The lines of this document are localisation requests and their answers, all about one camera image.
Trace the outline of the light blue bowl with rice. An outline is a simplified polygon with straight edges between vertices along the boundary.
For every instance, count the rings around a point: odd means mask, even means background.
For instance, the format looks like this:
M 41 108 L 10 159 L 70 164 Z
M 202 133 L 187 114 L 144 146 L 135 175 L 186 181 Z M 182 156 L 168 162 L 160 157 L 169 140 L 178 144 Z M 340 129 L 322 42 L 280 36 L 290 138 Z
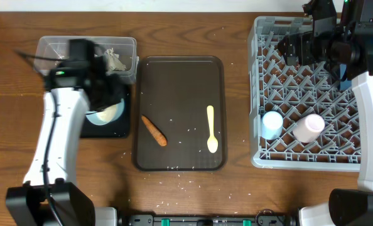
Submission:
M 125 110 L 125 100 L 121 99 L 120 103 L 112 105 L 101 112 L 88 112 L 86 119 L 96 126 L 104 126 L 110 122 L 114 122 Z

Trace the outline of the white tissue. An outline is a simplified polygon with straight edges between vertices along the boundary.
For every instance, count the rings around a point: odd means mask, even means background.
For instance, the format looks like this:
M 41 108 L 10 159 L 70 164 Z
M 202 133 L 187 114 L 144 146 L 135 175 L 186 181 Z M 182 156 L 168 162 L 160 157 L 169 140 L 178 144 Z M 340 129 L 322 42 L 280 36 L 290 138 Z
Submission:
M 108 71 L 126 71 L 127 67 L 119 60 L 119 55 L 114 53 L 114 49 L 106 49 L 104 56 L 107 60 Z

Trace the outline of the orange carrot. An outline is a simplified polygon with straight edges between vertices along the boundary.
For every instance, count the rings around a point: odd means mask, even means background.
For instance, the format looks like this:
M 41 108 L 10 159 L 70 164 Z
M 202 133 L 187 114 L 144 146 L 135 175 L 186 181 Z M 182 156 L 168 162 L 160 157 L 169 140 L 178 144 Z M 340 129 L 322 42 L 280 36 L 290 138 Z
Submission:
M 146 126 L 149 133 L 153 136 L 154 140 L 162 147 L 168 144 L 167 139 L 162 132 L 146 117 L 141 116 L 143 124 Z

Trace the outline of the white pink cup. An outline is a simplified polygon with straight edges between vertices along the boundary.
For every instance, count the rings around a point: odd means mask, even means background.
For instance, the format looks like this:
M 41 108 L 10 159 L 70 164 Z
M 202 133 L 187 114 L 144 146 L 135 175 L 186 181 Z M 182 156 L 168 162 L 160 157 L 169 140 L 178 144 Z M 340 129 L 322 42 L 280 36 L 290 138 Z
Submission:
M 296 123 L 293 135 L 301 143 L 310 143 L 317 139 L 324 128 L 324 119 L 318 114 L 310 114 Z

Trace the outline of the light blue cup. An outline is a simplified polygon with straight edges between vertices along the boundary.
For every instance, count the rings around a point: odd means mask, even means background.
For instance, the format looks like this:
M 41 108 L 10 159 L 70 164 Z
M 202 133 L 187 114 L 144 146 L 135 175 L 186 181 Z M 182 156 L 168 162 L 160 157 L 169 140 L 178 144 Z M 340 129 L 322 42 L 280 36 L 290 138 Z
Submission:
M 261 119 L 261 137 L 273 140 L 280 137 L 283 129 L 283 117 L 276 111 L 265 113 Z

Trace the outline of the yellow plastic spoon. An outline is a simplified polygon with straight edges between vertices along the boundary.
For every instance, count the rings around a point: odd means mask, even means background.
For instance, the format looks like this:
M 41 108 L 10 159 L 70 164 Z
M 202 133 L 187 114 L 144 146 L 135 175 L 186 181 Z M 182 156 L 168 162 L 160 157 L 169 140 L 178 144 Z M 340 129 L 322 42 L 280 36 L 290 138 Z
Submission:
M 209 128 L 209 137 L 207 139 L 208 150 L 213 154 L 217 152 L 218 140 L 214 135 L 214 107 L 212 105 L 207 106 L 207 119 Z

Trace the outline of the dark blue plate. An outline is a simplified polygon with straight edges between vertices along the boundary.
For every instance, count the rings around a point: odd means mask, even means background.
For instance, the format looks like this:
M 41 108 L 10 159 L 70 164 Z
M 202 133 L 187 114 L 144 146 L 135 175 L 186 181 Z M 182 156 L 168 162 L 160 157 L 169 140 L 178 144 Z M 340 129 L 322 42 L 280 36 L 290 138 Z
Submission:
M 352 86 L 352 81 L 347 78 L 346 75 L 347 66 L 344 64 L 340 64 L 340 83 L 339 83 L 339 91 L 344 91 Z

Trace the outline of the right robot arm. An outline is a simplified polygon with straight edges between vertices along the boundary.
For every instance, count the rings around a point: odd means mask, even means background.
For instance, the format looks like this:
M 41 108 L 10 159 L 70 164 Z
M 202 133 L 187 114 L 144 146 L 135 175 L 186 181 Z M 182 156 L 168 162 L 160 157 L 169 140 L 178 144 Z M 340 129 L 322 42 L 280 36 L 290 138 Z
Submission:
M 331 0 L 311 0 L 303 11 L 312 30 L 279 43 L 287 65 L 345 65 L 359 113 L 361 162 L 357 188 L 334 189 L 324 204 L 301 208 L 289 225 L 373 225 L 373 0 L 345 1 L 337 13 Z

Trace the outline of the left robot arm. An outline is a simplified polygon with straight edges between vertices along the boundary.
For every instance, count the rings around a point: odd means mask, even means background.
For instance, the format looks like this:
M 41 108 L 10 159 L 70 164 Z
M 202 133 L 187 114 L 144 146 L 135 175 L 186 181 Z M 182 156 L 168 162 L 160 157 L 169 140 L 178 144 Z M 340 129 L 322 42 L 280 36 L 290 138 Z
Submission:
M 44 113 L 35 155 L 23 184 L 8 188 L 6 207 L 16 225 L 119 225 L 114 207 L 95 207 L 76 186 L 78 143 L 86 113 L 124 103 L 119 78 L 107 72 L 97 43 L 68 42 L 68 57 L 41 74 Z

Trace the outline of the clear plastic waste bin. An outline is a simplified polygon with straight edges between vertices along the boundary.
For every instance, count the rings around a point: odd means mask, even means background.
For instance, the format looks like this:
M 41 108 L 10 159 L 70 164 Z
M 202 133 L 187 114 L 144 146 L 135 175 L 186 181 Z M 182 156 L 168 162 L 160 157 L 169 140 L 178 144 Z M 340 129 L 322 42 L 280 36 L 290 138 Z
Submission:
M 68 57 L 68 44 L 73 39 L 87 39 L 97 44 L 95 56 L 110 53 L 116 57 L 121 65 L 114 67 L 113 60 L 109 60 L 107 68 L 110 74 L 118 75 L 122 83 L 134 84 L 139 57 L 137 56 L 137 42 L 132 37 L 118 36 L 43 36 L 39 39 L 36 56 L 48 58 L 48 61 L 35 59 L 34 66 L 43 74 L 58 65 L 58 59 Z

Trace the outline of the grey dishwasher rack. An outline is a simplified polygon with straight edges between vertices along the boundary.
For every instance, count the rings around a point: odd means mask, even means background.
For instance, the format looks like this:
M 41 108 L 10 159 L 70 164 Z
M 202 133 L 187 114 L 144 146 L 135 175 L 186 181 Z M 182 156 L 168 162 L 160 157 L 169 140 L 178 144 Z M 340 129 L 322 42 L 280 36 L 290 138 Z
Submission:
M 360 123 L 354 93 L 339 91 L 339 81 L 323 63 L 287 66 L 277 49 L 285 35 L 311 29 L 307 18 L 254 20 L 248 37 L 251 163 L 257 168 L 358 172 Z M 283 117 L 282 133 L 273 140 L 261 137 L 261 119 L 269 111 Z M 320 115 L 325 128 L 315 141 L 301 143 L 293 129 L 309 114 Z

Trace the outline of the black rectangular tray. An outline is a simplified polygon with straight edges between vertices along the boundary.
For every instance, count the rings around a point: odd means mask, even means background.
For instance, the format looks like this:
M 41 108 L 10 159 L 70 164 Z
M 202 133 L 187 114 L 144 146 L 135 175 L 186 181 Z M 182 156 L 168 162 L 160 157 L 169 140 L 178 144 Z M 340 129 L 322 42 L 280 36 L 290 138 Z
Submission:
M 115 105 L 116 112 L 112 119 L 102 121 L 99 113 L 88 112 L 85 116 L 81 138 L 125 138 L 131 127 L 131 89 L 121 85 L 125 93 L 120 103 Z

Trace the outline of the brown serving tray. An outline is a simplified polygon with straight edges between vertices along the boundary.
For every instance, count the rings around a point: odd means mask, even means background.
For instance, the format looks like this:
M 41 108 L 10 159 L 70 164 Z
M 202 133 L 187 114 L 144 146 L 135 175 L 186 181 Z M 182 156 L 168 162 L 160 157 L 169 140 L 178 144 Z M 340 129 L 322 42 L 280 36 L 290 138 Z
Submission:
M 139 63 L 132 161 L 141 171 L 216 171 L 227 161 L 223 64 L 216 56 L 149 56 Z M 207 147 L 214 107 L 216 153 Z M 160 146 L 146 116 L 168 141 Z

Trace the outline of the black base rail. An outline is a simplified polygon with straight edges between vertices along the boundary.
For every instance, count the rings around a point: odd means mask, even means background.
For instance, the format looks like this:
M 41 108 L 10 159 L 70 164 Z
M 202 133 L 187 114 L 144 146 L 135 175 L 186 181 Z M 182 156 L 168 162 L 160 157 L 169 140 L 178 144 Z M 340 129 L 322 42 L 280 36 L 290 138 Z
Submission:
M 271 210 L 261 210 L 253 217 L 226 216 L 160 216 L 160 215 L 129 215 L 125 216 L 113 207 L 98 207 L 95 209 L 96 225 L 117 226 L 299 226 L 297 217 L 278 215 Z

